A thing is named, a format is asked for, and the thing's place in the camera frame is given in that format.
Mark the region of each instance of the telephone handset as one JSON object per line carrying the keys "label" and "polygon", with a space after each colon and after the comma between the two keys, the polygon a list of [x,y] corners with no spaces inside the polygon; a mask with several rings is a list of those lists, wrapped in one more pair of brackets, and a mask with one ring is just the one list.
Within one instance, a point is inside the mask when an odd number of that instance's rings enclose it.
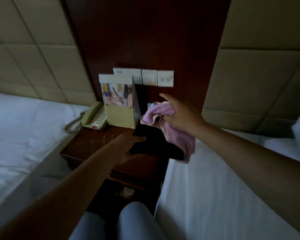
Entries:
{"label": "telephone handset", "polygon": [[[73,124],[81,120],[81,126],[75,130],[69,130]],[[95,102],[87,111],[80,113],[80,117],[71,121],[64,128],[65,133],[74,133],[87,127],[95,130],[102,130],[107,124],[107,115],[105,107],[101,102]]]}

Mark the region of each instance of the switch panel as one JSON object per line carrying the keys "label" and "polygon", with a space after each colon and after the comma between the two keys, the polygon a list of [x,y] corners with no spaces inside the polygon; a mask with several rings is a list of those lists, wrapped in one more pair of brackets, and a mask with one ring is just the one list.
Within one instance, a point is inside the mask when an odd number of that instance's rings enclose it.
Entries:
{"label": "switch panel", "polygon": [[141,70],[143,85],[157,86],[158,76],[157,70]]}
{"label": "switch panel", "polygon": [[158,87],[173,87],[174,71],[158,71]]}
{"label": "switch panel", "polygon": [[133,78],[134,84],[142,84],[142,75],[141,69],[133,69],[133,68],[113,68],[113,74],[119,75],[131,75]]}

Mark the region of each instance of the white bed sheet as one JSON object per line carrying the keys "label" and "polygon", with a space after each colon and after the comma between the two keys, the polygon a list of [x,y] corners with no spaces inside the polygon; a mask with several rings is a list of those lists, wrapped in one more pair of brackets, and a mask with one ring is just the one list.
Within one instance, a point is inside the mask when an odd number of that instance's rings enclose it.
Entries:
{"label": "white bed sheet", "polygon": [[87,108],[0,94],[0,226],[70,172],[63,128]]}
{"label": "white bed sheet", "polygon": [[[260,145],[268,139],[232,133]],[[199,140],[189,164],[170,159],[155,218],[168,239],[300,239]]]}

